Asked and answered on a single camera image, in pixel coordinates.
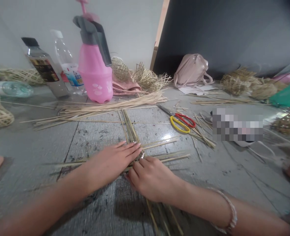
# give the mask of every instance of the concrete floor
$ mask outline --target concrete floor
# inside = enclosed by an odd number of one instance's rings
[[[193,113],[202,110],[210,112],[214,108],[193,105],[191,101],[203,98],[184,96],[172,88],[166,90],[164,95],[171,100],[164,106],[173,108],[180,100],[179,106],[189,108],[185,113],[191,117]],[[75,96],[68,101],[85,102],[86,99]],[[62,104],[57,102],[46,87],[37,88],[31,98],[7,100],[34,105]],[[34,131],[31,123],[20,122],[55,116],[59,108],[44,109],[10,104],[4,106],[15,115],[15,122],[9,127],[0,128],[0,155],[5,157],[4,164],[0,168],[0,218],[15,212],[27,201],[45,191],[46,186],[56,182],[61,169],[43,164],[85,159],[104,146],[125,139],[120,123],[69,122]],[[262,114],[264,118],[280,111],[263,105],[221,107],[251,111]],[[169,117],[157,107],[128,110],[128,115],[133,122],[139,122],[134,124],[134,127],[143,144],[179,135],[170,124],[140,124],[168,123]],[[120,121],[117,112],[90,119]],[[168,163],[176,175],[195,185],[224,190],[261,209],[285,216],[290,213],[290,181],[284,176],[282,165],[290,162],[290,147],[281,139],[269,134],[264,136],[263,142],[276,153],[274,161],[264,163],[249,150],[233,142],[218,141],[216,148],[212,150],[196,141],[203,159],[201,163],[189,135],[181,135],[176,143],[147,149],[146,154],[164,154],[179,150],[190,152],[189,159]],[[256,152],[272,157],[260,144],[254,144],[252,147]],[[198,217],[175,208],[174,212],[185,235],[219,234],[208,222]],[[155,217],[161,232],[165,232],[157,212]],[[173,235],[178,235],[175,225],[171,223],[170,227]],[[134,192],[128,182],[120,176],[83,201],[78,208],[61,219],[48,234],[155,235],[155,232],[144,198]]]

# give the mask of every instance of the teal bag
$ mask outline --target teal bag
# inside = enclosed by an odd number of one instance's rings
[[[274,106],[285,106],[290,107],[290,85],[279,91],[278,93],[274,94],[272,97],[269,98],[269,103]]]

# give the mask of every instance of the yellow-handled scissors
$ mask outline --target yellow-handled scissors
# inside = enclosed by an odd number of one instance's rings
[[[190,117],[188,117],[186,115],[179,114],[179,113],[174,113],[174,112],[170,111],[169,109],[163,107],[160,104],[157,104],[157,106],[160,109],[162,109],[164,112],[166,112],[168,115],[170,115],[171,125],[179,132],[190,133],[189,127],[191,127],[191,128],[195,127],[196,124],[195,124],[194,120],[192,120]],[[180,129],[178,126],[176,126],[175,122],[178,123],[180,126],[182,126],[184,129]]]

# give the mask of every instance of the clear plastic bottle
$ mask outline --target clear plastic bottle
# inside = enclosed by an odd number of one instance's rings
[[[55,39],[55,53],[56,57],[68,78],[74,93],[82,95],[86,93],[85,86],[82,77],[77,71],[78,64],[74,62],[74,59],[63,42],[62,32],[59,30],[50,30],[52,36]]]
[[[28,57],[33,66],[37,69],[40,76],[51,89],[55,97],[60,98],[68,96],[69,92],[64,84],[61,75],[56,73],[58,71],[49,54],[42,50],[36,39],[21,38],[28,47]]]
[[[33,88],[26,83],[18,81],[0,81],[0,95],[8,97],[30,97]]]

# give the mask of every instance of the silver bangle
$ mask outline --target silver bangle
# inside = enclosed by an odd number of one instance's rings
[[[237,224],[237,221],[238,221],[237,211],[236,211],[235,206],[231,203],[231,201],[229,200],[229,198],[226,197],[226,195],[223,194],[221,191],[219,191],[219,190],[217,190],[215,188],[212,188],[212,187],[208,187],[208,189],[213,190],[213,191],[219,193],[228,202],[228,204],[230,205],[230,208],[231,208],[231,212],[232,212],[231,221],[230,221],[230,223],[229,223],[229,225],[228,225],[228,227],[226,229],[218,228],[214,224],[212,224],[212,225],[214,226],[215,229],[217,229],[218,231],[220,231],[220,232],[222,232],[224,234],[227,234],[227,233],[231,234],[231,230],[236,227],[236,224]]]

